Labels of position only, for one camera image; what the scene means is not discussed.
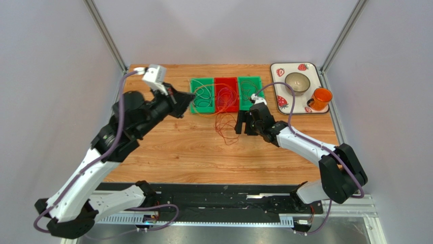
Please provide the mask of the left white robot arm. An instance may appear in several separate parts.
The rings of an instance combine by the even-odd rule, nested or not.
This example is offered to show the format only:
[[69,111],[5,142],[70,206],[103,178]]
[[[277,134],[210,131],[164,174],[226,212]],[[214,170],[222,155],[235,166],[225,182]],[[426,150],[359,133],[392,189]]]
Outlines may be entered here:
[[103,179],[139,146],[139,141],[166,117],[182,118],[195,95],[177,91],[168,83],[163,93],[153,91],[153,99],[130,91],[112,107],[114,114],[91,142],[83,161],[64,186],[52,197],[39,199],[39,218],[48,218],[40,232],[76,239],[84,236],[98,221],[123,210],[155,207],[156,192],[144,180],[125,190],[92,198]]

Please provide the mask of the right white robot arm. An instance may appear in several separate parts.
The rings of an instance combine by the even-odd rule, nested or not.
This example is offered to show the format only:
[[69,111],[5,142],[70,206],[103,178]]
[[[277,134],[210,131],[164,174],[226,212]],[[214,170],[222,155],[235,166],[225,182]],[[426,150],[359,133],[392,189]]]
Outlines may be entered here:
[[331,200],[342,204],[351,197],[364,196],[362,187],[368,182],[354,149],[348,144],[339,146],[312,138],[284,121],[276,121],[267,105],[259,103],[237,114],[235,133],[261,136],[264,141],[287,149],[314,163],[320,179],[303,182],[291,193],[295,206]]

